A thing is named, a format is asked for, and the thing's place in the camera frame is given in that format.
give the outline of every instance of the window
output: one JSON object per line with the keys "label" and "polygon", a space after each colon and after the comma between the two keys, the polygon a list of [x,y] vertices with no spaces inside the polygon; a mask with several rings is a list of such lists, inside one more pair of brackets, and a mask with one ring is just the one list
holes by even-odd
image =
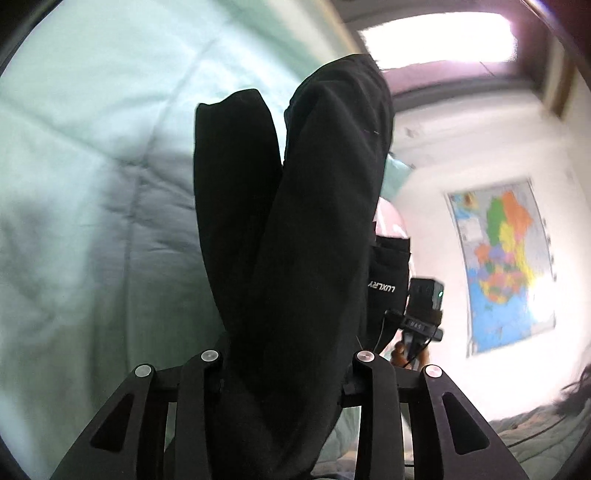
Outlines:
{"label": "window", "polygon": [[504,62],[517,53],[507,19],[485,12],[402,18],[359,32],[382,70],[435,61]]}

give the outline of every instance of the black sweatpants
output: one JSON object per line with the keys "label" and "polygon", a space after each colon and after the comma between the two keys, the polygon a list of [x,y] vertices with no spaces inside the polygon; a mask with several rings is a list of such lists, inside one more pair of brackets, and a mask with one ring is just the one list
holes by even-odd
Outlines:
{"label": "black sweatpants", "polygon": [[393,116],[367,55],[330,63],[297,89],[283,166],[256,90],[197,108],[199,235],[229,337],[207,412],[214,478],[308,478],[335,425],[367,314]]}

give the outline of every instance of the colorful map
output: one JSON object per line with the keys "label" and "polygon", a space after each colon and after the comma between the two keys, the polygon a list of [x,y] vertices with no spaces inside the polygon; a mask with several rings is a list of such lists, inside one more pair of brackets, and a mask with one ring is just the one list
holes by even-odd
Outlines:
{"label": "colorful map", "polygon": [[466,261],[469,354],[553,328],[550,254],[529,182],[449,198]]}

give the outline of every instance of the hand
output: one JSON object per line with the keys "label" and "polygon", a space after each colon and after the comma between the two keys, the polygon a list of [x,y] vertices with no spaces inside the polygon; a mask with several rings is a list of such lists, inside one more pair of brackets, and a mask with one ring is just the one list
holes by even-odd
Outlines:
{"label": "hand", "polygon": [[[425,348],[421,353],[418,354],[418,369],[422,370],[425,365],[429,364],[429,348]],[[394,350],[392,350],[392,355],[390,357],[390,363],[395,367],[404,367],[406,369],[411,370],[412,366],[406,365],[408,361],[405,358],[406,348],[404,343],[398,342],[394,345]]]}

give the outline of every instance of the metal bolt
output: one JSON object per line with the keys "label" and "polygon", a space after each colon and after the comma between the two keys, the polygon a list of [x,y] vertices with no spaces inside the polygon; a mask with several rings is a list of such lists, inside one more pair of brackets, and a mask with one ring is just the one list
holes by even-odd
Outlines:
{"label": "metal bolt", "polygon": [[432,378],[439,378],[443,375],[443,370],[439,368],[437,365],[427,365],[425,367],[425,373]]}
{"label": "metal bolt", "polygon": [[372,352],[369,352],[367,350],[364,350],[363,352],[359,352],[357,354],[357,358],[359,360],[361,360],[362,362],[372,362],[375,358],[375,355]]}
{"label": "metal bolt", "polygon": [[147,377],[150,373],[152,373],[152,367],[149,365],[140,365],[138,368],[135,369],[136,377]]}
{"label": "metal bolt", "polygon": [[220,356],[215,350],[206,350],[201,354],[201,360],[204,362],[213,362]]}

